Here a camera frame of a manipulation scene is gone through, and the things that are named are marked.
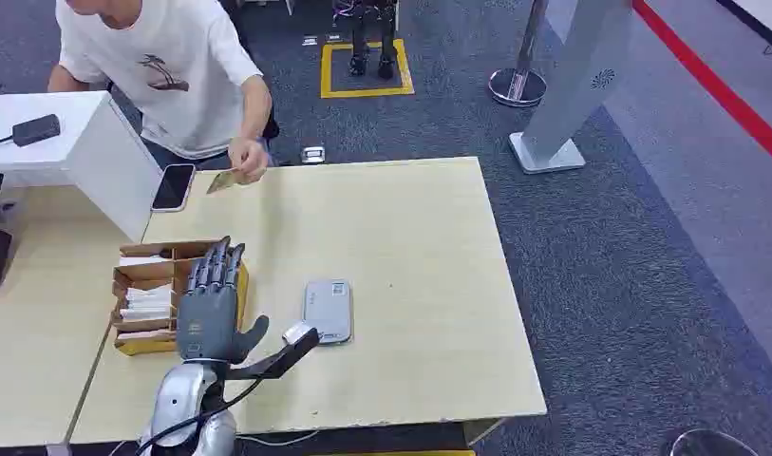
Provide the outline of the person's left hand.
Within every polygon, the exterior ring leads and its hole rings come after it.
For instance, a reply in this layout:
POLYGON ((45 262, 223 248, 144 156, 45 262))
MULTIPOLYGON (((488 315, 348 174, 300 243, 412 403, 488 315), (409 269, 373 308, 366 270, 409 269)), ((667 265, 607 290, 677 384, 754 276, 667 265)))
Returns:
POLYGON ((234 138, 229 143, 228 157, 235 183, 251 184, 267 171, 270 155, 260 139, 234 138))

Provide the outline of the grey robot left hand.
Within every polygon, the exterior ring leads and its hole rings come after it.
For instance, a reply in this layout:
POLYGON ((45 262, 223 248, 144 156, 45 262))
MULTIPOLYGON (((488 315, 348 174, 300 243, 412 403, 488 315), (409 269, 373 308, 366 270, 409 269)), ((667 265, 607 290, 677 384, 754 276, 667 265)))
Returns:
POLYGON ((195 261, 180 298, 176 340, 184 360, 242 363, 269 329, 267 316, 258 317, 243 332, 237 312, 241 259, 245 245, 231 244, 229 236, 213 243, 204 257, 195 261))

